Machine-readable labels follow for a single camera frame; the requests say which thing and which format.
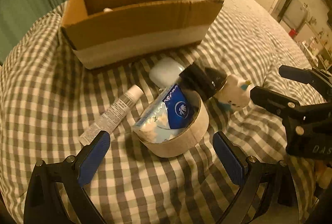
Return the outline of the white cream tube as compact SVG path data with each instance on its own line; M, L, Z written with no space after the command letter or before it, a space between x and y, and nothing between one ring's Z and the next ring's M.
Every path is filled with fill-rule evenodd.
M83 146L89 145L100 131L113 133L143 94L143 91L137 85L129 88L80 135L80 143Z

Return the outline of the cardboard box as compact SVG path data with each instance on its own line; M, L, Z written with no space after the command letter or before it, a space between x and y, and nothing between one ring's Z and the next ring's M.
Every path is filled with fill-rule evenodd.
M223 0L69 0L61 31L83 66L95 69L200 42L222 7Z

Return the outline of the checkered bed quilt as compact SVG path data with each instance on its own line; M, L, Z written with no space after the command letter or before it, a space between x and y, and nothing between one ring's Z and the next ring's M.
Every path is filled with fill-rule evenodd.
M253 104L229 113L210 99L203 139L176 158L157 157L131 127L159 94L149 71L164 55L88 71L60 32L64 9L60 4L38 19L1 70L1 193L16 222L23 221L36 161L56 163L77 154L79 136L134 84L144 95L112 133L110 149L86 188L108 223L215 223L237 192L212 146L212 136L220 130L262 162L287 162L297 190L299 221L306 221L314 199L315 163L286 154L279 117ZM281 65L308 68L310 63L254 0L224 0L199 45L165 55L183 65L200 59L303 105L322 102L311 86L279 76Z

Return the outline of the white plush toy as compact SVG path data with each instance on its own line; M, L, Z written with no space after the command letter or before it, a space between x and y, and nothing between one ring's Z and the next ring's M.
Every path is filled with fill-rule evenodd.
M108 7L104 8L104 13L108 13L108 12L111 12L111 11L112 11L111 8L108 8Z

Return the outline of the white unicorn figurine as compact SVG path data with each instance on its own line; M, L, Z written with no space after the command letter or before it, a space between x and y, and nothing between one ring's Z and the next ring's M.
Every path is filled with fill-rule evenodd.
M240 111L250 102L252 83L236 75L228 75L224 86L214 95L225 111Z

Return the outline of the blue tissue pack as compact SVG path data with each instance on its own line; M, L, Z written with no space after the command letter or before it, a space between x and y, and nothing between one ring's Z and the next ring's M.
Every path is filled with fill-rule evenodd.
M166 88L143 112L133 131L153 144L178 136L192 121L194 108L179 85Z

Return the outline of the beige tape roll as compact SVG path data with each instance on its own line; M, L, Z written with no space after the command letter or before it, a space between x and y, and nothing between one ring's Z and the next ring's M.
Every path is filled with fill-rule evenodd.
M172 158L199 143L208 125L208 112L200 95L175 86L150 104L132 130L155 155Z

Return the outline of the red fire extinguisher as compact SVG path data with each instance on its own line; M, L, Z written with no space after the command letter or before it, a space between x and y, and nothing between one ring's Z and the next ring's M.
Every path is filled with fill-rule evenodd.
M290 36L292 39L296 38L297 34L298 34L298 32L297 32L294 28L292 28L292 29L290 30L290 32L289 32L289 36Z

